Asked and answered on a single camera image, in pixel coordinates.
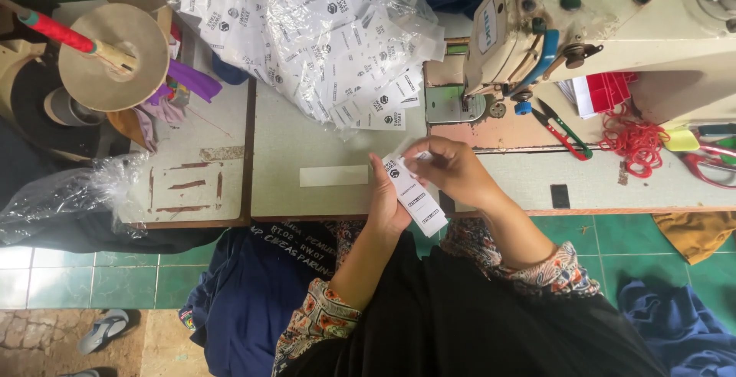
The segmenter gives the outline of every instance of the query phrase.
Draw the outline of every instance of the blue knob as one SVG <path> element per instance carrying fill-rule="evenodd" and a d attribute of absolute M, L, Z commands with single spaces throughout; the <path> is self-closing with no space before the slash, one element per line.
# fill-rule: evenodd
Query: blue knob
<path fill-rule="evenodd" d="M 514 112 L 517 116 L 531 113 L 531 103 L 529 101 L 521 101 L 514 106 Z"/>

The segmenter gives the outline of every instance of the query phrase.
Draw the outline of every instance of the forearm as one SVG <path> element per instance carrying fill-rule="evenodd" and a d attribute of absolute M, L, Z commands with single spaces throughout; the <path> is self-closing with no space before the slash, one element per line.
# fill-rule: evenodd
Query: forearm
<path fill-rule="evenodd" d="M 500 189 L 479 210 L 507 267 L 533 267 L 557 250 L 526 212 Z"/>
<path fill-rule="evenodd" d="M 330 289 L 358 311 L 368 306 L 398 238 L 384 238 L 367 225 L 330 281 Z"/>

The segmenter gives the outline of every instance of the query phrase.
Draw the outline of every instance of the woman's right hand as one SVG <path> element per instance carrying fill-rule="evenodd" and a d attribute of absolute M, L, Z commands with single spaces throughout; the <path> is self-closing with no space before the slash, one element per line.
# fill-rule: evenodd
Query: woman's right hand
<path fill-rule="evenodd" d="M 425 151 L 432 153 L 434 159 L 418 161 L 413 158 Z M 484 210 L 492 206 L 494 199 L 503 196 L 473 149 L 460 141 L 425 137 L 414 142 L 402 156 L 406 158 L 407 169 L 465 205 Z"/>

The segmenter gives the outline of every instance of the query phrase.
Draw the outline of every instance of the green tile floor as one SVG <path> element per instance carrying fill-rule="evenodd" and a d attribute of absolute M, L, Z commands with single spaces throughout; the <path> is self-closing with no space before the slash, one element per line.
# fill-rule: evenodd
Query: green tile floor
<path fill-rule="evenodd" d="M 707 307 L 736 332 L 736 243 L 688 265 L 649 215 L 536 216 L 550 239 L 572 241 L 579 260 L 616 304 L 621 281 L 642 278 L 654 288 L 690 283 Z M 416 225 L 417 252 L 439 241 Z M 177 255 L 117 252 L 73 254 L 39 248 L 0 248 L 0 309 L 180 308 L 207 268 L 213 244 Z"/>

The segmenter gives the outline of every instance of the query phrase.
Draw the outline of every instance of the woman's left hand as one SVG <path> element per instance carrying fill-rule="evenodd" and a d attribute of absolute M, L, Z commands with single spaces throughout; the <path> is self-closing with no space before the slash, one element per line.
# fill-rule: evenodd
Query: woman's left hand
<path fill-rule="evenodd" d="M 383 238 L 398 239 L 411 223 L 411 216 L 397 200 L 396 188 L 380 157 L 373 153 L 368 156 L 373 167 L 375 186 L 366 229 Z"/>

